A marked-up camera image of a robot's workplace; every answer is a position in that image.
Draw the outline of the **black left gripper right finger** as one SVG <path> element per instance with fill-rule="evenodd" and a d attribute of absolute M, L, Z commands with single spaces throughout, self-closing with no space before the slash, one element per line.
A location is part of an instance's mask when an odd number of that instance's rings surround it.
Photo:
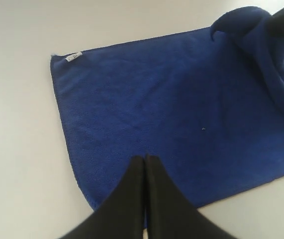
<path fill-rule="evenodd" d="M 145 158 L 147 231 L 150 239 L 232 239 L 181 193 L 160 158 Z"/>

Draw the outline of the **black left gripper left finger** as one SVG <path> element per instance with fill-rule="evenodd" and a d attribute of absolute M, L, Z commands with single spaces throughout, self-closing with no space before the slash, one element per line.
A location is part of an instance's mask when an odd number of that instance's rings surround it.
<path fill-rule="evenodd" d="M 62 238 L 141 239 L 144 215 L 144 159 L 134 156 L 100 207 Z"/>

